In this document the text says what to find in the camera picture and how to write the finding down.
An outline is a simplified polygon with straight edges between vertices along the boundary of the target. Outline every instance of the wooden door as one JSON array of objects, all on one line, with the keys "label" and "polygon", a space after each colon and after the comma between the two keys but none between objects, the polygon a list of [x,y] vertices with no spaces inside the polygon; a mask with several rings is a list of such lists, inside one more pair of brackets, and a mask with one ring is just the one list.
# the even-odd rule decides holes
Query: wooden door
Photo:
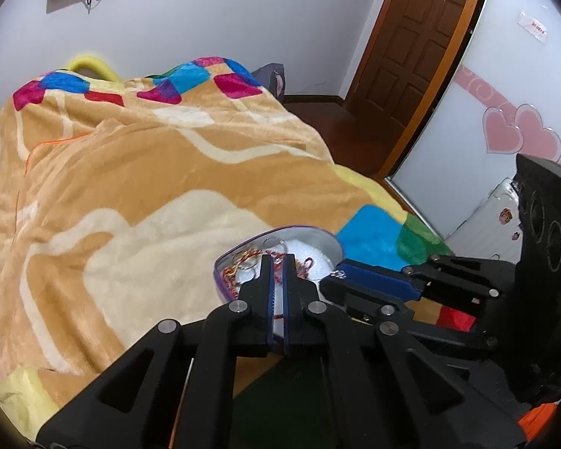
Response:
[{"label": "wooden door", "polygon": [[426,92],[466,0],[390,0],[347,108],[386,159]]}]

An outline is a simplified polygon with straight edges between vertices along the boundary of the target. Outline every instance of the door frame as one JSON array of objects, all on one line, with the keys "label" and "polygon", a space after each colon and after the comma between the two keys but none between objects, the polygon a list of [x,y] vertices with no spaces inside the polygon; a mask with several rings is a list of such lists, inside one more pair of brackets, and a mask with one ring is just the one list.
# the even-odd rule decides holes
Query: door frame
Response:
[{"label": "door frame", "polygon": [[359,65],[357,66],[357,70],[355,71],[355,75],[353,76],[353,80],[351,81],[351,86],[349,86],[349,91],[347,91],[347,96],[345,97],[345,101],[343,104],[345,108],[348,108],[353,102],[353,97],[355,96],[355,92],[359,87],[359,82],[361,80],[362,74],[364,73],[364,69],[368,64],[368,61],[370,60],[372,50],[374,50],[374,46],[376,44],[376,41],[378,40],[380,29],[384,24],[384,19],[386,18],[386,14],[389,11],[391,2],[392,0],[384,0],[382,2],[380,12],[378,13],[378,17],[376,18],[374,27],[372,28],[372,33],[370,34],[368,43],[365,46],[364,53],[361,56],[361,60],[359,61]]},{"label": "door frame", "polygon": [[[349,87],[349,91],[347,92],[347,97],[344,101],[344,107],[349,108],[349,106],[353,102],[353,98],[355,93],[359,87],[359,82],[361,77],[364,73],[364,69],[370,59],[372,54],[372,50],[376,44],[378,36],[380,35],[380,30],[384,24],[384,19],[386,18],[386,14],[388,13],[389,6],[392,0],[384,0],[382,7],[380,7],[380,12],[378,13],[378,18],[374,24],[374,28],[372,29],[372,33],[370,34],[370,38],[368,40],[368,44],[366,44],[364,53],[362,55],[361,61],[359,62],[357,71],[355,72],[355,76],[353,77],[353,81],[351,82],[351,86]],[[380,171],[375,175],[374,179],[382,183],[386,177],[393,171],[398,162],[401,160],[404,152],[408,149],[410,143],[413,139],[417,136],[417,131],[420,126],[423,126],[426,123],[426,116],[428,115],[428,111],[430,107],[435,102],[435,99],[438,96],[441,88],[443,88],[443,84],[447,79],[450,78],[449,71],[457,58],[459,51],[461,50],[461,46],[464,43],[464,39],[466,34],[468,33],[468,29],[470,27],[470,23],[476,12],[476,8],[478,5],[479,0],[466,0],[465,5],[461,11],[461,16],[459,17],[459,21],[457,22],[457,26],[455,27],[455,31],[453,32],[453,36],[449,41],[449,45],[447,49],[444,51],[443,58],[438,64],[437,70],[424,92],[422,96],[422,100],[418,104],[416,110],[413,113],[413,116],[409,120],[409,123],[401,133],[401,136],[397,140],[397,143],[391,150],[389,156],[384,161],[383,165],[380,167]]]}]

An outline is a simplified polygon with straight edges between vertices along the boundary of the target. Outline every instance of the pink heart decal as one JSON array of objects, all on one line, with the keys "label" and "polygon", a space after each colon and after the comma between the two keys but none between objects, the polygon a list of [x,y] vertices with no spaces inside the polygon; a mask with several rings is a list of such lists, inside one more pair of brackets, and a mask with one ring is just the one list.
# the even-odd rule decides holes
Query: pink heart decal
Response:
[{"label": "pink heart decal", "polygon": [[482,118],[486,153],[515,154],[522,149],[524,137],[519,128],[508,125],[503,112],[495,107],[488,108]]},{"label": "pink heart decal", "polygon": [[530,104],[522,104],[515,113],[515,124],[524,137],[520,153],[557,162],[561,158],[561,139],[550,128],[543,127],[542,116]]}]

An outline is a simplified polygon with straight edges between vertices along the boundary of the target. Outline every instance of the blue gripper pad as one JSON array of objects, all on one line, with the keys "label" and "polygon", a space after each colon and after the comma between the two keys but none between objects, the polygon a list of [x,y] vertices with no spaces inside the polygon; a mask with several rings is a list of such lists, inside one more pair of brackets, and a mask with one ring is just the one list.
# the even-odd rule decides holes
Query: blue gripper pad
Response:
[{"label": "blue gripper pad", "polygon": [[416,285],[416,281],[410,281],[401,272],[366,265],[354,260],[344,260],[339,263],[333,276],[349,284],[356,284],[371,291],[397,297],[403,302],[420,300],[422,296],[423,283]]}]

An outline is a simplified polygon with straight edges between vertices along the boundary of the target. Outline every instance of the colorful patchwork blanket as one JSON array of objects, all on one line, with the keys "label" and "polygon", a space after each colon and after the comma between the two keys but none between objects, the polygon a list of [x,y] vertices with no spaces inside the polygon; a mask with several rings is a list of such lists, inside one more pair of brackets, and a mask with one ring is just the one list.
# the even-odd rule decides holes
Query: colorful patchwork blanket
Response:
[{"label": "colorful patchwork blanket", "polygon": [[[237,62],[30,81],[0,111],[0,405],[33,439],[161,319],[219,306],[217,257],[296,224],[394,269],[447,251]],[[240,360],[238,390],[275,362]]]}]

